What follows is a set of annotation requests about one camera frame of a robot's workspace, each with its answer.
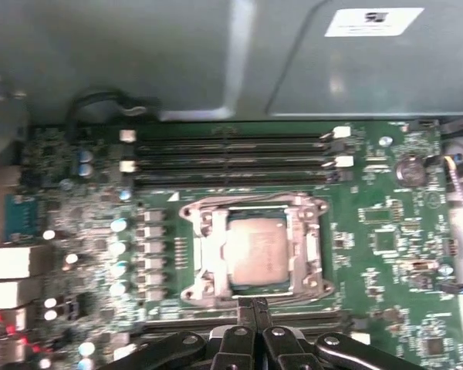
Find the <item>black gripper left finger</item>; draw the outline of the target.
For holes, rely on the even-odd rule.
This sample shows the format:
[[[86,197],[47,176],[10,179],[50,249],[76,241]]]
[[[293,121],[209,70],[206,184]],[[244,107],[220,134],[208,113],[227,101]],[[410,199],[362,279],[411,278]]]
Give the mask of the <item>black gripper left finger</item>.
[[[208,340],[182,331],[111,363],[112,369],[252,369],[255,301],[238,301],[237,324],[216,327]]]

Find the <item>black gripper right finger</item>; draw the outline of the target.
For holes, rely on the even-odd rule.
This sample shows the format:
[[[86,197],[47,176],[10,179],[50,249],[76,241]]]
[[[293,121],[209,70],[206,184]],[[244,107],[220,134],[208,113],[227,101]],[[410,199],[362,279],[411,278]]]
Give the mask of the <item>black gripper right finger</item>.
[[[255,299],[255,322],[274,369],[408,369],[409,363],[336,332],[310,344],[287,327],[274,325],[265,299]]]

